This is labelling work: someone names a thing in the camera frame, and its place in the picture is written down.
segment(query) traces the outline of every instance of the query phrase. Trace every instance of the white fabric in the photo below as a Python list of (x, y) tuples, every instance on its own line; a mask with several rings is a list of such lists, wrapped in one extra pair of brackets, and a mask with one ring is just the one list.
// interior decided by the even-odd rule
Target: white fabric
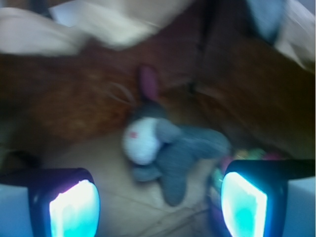
[(47, 56), (77, 54), (87, 36), (30, 11), (0, 8), (0, 52)]
[(275, 48), (307, 68), (315, 62), (315, 15), (297, 0), (288, 0), (286, 15)]
[[(123, 50), (156, 34), (193, 0), (78, 0), (75, 18), (66, 27), (17, 8), (0, 8), (0, 52), (13, 54), (77, 54), (88, 36)], [(60, 7), (64, 11), (68, 4)], [(58, 7), (52, 15), (60, 22)]]

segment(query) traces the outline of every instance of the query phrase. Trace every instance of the glowing light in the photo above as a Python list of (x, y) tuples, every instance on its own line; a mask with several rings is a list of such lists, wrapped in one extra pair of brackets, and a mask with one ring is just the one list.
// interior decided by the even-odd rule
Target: glowing light
[(224, 177), (222, 210), (232, 236), (263, 236), (267, 195), (236, 172), (228, 173)]
[(93, 237), (96, 234), (100, 198), (88, 180), (80, 181), (49, 204), (52, 237)]

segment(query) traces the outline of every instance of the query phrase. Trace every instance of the plush toy leg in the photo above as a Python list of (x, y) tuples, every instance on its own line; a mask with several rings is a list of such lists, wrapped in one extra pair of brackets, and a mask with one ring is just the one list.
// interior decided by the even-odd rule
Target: plush toy leg
[(139, 182), (152, 181), (161, 176), (161, 172), (153, 165), (134, 165), (133, 176)]
[(179, 205), (186, 194), (185, 176), (163, 175), (160, 181), (165, 201), (170, 206)]

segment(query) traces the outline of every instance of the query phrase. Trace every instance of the stuffed animal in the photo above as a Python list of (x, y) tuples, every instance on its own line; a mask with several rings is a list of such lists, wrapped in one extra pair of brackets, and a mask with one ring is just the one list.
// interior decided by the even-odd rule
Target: stuffed animal
[(144, 104), (131, 118), (122, 145), (134, 163), (134, 178), (140, 182), (159, 179), (165, 201), (176, 206), (185, 197), (191, 167), (201, 158), (227, 156), (231, 145), (218, 131), (170, 122), (155, 101), (155, 73), (149, 71), (148, 67), (142, 68), (139, 84)]

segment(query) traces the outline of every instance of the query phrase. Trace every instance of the brown fur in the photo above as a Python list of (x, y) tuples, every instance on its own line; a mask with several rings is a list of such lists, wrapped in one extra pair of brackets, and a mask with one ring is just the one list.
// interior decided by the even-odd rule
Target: brown fur
[[(0, 99), (27, 108), (52, 135), (79, 141), (123, 127), (130, 105), (108, 96), (109, 82), (123, 85), (136, 100), (136, 74), (98, 63), (94, 45), (76, 57), (0, 56)], [(109, 91), (128, 101), (116, 87)]]
[(248, 132), (295, 158), (315, 158), (315, 76), (254, 39), (234, 48), (232, 64), (226, 78), (202, 86), (209, 117), (216, 104), (228, 133), (233, 122), (240, 139)]

